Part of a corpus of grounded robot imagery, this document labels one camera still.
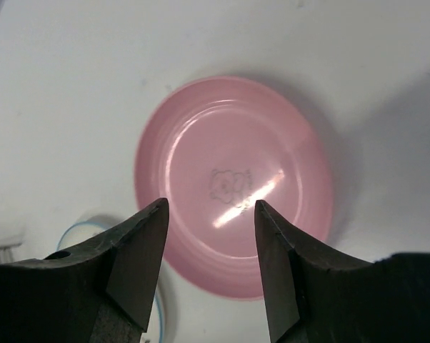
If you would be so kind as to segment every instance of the white table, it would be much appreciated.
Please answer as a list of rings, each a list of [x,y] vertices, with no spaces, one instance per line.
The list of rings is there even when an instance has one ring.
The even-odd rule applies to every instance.
[[[262,81],[301,107],[336,181],[329,243],[374,260],[430,251],[430,0],[6,0],[0,220],[44,257],[96,208],[136,208],[144,123],[201,76]],[[174,342],[268,342],[264,303],[166,268]]]

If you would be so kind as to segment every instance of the white surface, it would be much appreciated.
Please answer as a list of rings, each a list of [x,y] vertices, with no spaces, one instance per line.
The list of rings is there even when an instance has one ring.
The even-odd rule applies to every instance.
[[[53,252],[87,209],[133,214],[145,121],[213,74],[263,81],[315,125],[336,177],[330,244],[430,250],[430,0],[8,0],[0,204],[28,227],[23,257]],[[268,342],[262,302],[169,283],[176,343]]]

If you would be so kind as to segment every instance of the embossed logo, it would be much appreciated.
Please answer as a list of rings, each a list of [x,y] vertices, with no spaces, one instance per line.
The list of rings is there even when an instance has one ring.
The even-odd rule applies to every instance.
[[[246,171],[214,169],[210,180],[210,197],[236,208],[249,204],[253,180],[249,169]]]

